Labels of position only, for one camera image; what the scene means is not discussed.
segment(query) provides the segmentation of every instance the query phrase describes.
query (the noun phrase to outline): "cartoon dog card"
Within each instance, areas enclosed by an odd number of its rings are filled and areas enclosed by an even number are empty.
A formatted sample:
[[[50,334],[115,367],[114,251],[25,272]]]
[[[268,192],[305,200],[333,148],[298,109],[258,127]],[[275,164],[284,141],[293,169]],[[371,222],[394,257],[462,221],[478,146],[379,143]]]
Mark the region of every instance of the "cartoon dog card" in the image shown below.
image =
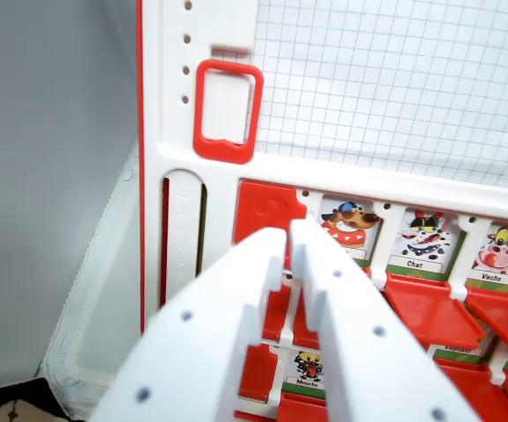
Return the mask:
[[[369,260],[381,219],[373,203],[324,197],[320,207],[323,229],[346,249],[352,258]]]
[[[469,285],[494,288],[508,286],[508,224],[493,223],[469,275]]]
[[[453,262],[461,230],[456,219],[441,212],[408,209],[388,261],[393,273],[436,280]]]
[[[283,390],[324,398],[323,360],[318,352],[291,351]]]

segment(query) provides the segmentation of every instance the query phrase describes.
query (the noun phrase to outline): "cartoon elephant card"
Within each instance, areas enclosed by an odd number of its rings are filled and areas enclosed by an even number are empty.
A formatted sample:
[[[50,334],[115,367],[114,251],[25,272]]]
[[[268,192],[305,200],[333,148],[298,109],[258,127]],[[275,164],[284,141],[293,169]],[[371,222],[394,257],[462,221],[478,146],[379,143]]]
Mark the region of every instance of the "cartoon elephant card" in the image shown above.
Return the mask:
[[[354,259],[369,261],[373,254],[381,219],[373,202],[323,197],[318,222]]]

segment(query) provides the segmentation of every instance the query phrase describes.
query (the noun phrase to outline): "cartoon cow card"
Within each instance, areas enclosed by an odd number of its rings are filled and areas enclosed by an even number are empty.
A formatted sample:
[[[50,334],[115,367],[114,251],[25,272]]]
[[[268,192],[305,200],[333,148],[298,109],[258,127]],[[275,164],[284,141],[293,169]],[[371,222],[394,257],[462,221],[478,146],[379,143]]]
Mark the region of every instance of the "cartoon cow card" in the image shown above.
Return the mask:
[[[470,286],[508,293],[508,224],[490,226],[486,243],[481,247],[469,275]]]
[[[373,203],[324,197],[319,218],[325,229],[352,258],[371,259],[381,219],[373,212]]]
[[[393,273],[438,280],[454,261],[461,230],[454,216],[408,209],[388,261]]]

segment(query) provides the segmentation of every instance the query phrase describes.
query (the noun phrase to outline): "slot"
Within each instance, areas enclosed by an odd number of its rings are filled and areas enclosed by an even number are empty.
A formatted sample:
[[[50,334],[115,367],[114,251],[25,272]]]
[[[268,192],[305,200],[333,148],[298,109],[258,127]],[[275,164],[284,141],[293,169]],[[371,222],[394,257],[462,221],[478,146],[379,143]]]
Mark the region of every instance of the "slot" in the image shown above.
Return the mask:
[[[203,259],[203,237],[205,235],[205,210],[207,207],[207,188],[201,185],[201,204],[200,204],[200,235],[198,236],[198,254],[195,264],[196,277],[201,273],[201,265]]]
[[[166,302],[166,264],[168,263],[168,193],[170,191],[170,180],[164,178],[162,187],[163,216],[160,251],[160,307]]]

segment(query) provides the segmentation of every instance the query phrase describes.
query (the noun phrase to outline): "cartoon face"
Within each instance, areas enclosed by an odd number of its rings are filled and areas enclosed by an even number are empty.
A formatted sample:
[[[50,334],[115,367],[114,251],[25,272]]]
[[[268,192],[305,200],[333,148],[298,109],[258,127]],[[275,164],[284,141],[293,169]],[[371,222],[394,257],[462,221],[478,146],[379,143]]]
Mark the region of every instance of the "cartoon face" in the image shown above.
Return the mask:
[[[451,234],[441,228],[443,213],[428,217],[424,212],[416,211],[415,216],[416,218],[409,223],[409,229],[401,233],[403,241],[407,244],[408,250],[415,255],[428,255],[429,259],[437,259],[438,254],[446,253],[442,246],[444,244],[450,246],[447,237]]]
[[[488,244],[479,250],[476,263],[505,273],[508,271],[508,226],[495,228],[488,238]]]
[[[363,207],[351,201],[341,203],[339,206],[335,204],[332,214],[322,214],[321,217],[323,218],[321,226],[342,247],[349,249],[365,248],[368,236],[370,238],[368,245],[371,246],[378,229],[375,226],[380,220],[377,215],[365,212]],[[366,254],[367,252],[364,252],[363,257],[357,258],[365,258]]]
[[[365,213],[361,207],[353,202],[346,202],[339,208],[339,210],[334,208],[332,215],[322,215],[323,220],[328,221],[331,226],[339,231],[353,232],[361,229],[371,229],[379,221],[377,215]]]
[[[314,381],[321,381],[319,374],[323,371],[321,357],[316,353],[299,352],[295,357],[297,371],[301,372],[301,378],[310,378]]]
[[[297,357],[299,358],[299,360],[302,360],[307,365],[314,365],[314,366],[318,366],[319,364],[322,365],[322,363],[320,361],[321,357],[319,354],[316,354],[316,353],[299,352]]]

